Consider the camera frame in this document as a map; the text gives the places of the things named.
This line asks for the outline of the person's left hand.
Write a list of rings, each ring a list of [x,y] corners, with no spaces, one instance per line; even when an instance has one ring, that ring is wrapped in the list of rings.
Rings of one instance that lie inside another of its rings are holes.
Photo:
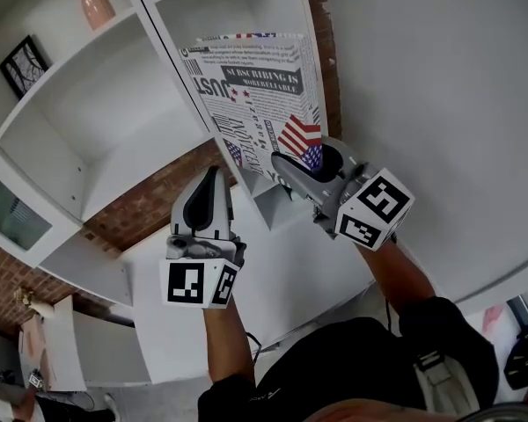
[[[236,248],[233,264],[239,268],[242,268],[245,263],[245,252],[247,245],[241,240],[240,236],[235,236],[232,239],[232,242]]]

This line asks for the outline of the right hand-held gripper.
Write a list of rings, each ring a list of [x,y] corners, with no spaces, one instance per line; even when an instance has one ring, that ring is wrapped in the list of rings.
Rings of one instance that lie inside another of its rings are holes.
[[[337,178],[346,179],[322,207],[314,209],[313,221],[330,237],[346,237],[370,251],[378,250],[402,224],[415,197],[386,168],[357,166],[354,151],[344,142],[321,136],[322,163],[310,171],[291,157],[275,152],[276,172],[302,198],[322,205]]]

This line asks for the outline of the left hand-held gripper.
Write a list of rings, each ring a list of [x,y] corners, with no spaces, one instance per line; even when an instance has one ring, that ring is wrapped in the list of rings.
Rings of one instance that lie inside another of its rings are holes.
[[[166,258],[159,263],[163,304],[228,306],[241,270],[233,264],[231,213],[230,187],[217,166],[200,172],[174,201],[170,224],[174,236],[167,238]],[[194,233],[204,238],[180,236]]]

